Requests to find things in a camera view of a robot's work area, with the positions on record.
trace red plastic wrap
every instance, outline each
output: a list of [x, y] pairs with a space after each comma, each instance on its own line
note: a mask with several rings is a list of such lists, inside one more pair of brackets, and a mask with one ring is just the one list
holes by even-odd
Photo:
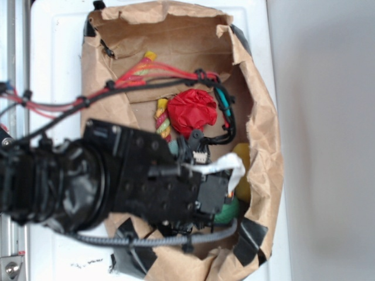
[[206, 91], [189, 89], [168, 102], [172, 126], [186, 139], [194, 129], [214, 125], [217, 118], [216, 102]]

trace metal frame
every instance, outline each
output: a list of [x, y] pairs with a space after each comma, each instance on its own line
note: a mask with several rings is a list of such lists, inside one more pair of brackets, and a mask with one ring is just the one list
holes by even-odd
[[[0, 80], [10, 80], [19, 92], [29, 87], [30, 69], [30, 0], [0, 0]], [[0, 101], [0, 109], [8, 101]], [[29, 130], [29, 115], [14, 108], [0, 120], [14, 138]], [[19, 274], [13, 280], [29, 280], [29, 231], [8, 216], [0, 216], [0, 272], [6, 276], [10, 261], [17, 264]]]

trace green ball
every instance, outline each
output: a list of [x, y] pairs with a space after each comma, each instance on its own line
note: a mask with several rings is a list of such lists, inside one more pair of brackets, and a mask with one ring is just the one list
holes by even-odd
[[240, 214], [240, 202], [234, 196], [230, 204], [224, 204], [221, 213], [215, 215], [214, 222], [216, 224], [228, 224], [233, 218], [238, 217]]

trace braided gray cable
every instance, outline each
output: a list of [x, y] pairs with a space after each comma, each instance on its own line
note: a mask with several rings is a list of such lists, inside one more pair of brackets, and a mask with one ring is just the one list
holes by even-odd
[[209, 233], [209, 234], [193, 234], [189, 236], [165, 237], [162, 239], [129, 239], [129, 238], [99, 238], [92, 236], [80, 235], [78, 233], [69, 233], [68, 236], [87, 244], [95, 246], [134, 246], [134, 247], [159, 247], [174, 246], [187, 243], [199, 244], [213, 242], [229, 237], [234, 234], [237, 229], [237, 220], [232, 220], [228, 229]]

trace white tape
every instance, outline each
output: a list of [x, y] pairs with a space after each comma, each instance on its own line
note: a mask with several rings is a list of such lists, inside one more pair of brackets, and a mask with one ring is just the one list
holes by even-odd
[[246, 172], [241, 158], [233, 152], [225, 154], [215, 162], [208, 165], [185, 164], [184, 166], [201, 174], [213, 174], [223, 170], [233, 170], [228, 182], [228, 193], [231, 193], [234, 190]]

